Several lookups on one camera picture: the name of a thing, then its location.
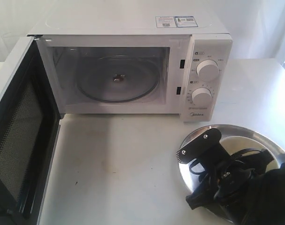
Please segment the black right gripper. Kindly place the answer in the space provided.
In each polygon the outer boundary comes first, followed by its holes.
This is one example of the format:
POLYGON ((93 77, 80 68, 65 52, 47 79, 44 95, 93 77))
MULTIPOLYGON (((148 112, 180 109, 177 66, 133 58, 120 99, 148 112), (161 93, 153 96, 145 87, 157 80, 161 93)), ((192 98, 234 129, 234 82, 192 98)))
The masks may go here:
POLYGON ((220 175, 217 187, 198 186, 185 200, 192 210, 210 205, 211 211, 247 211, 252 188, 253 167, 234 161, 220 175))

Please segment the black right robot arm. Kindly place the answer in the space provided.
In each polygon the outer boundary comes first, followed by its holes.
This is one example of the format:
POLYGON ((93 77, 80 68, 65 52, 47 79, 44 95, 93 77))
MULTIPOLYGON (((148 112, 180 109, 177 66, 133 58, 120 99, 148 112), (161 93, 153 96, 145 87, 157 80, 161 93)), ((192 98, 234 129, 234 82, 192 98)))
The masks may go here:
POLYGON ((217 204, 235 225, 285 225, 285 163, 256 176, 235 168, 211 183, 203 180, 185 200, 192 210, 217 204))

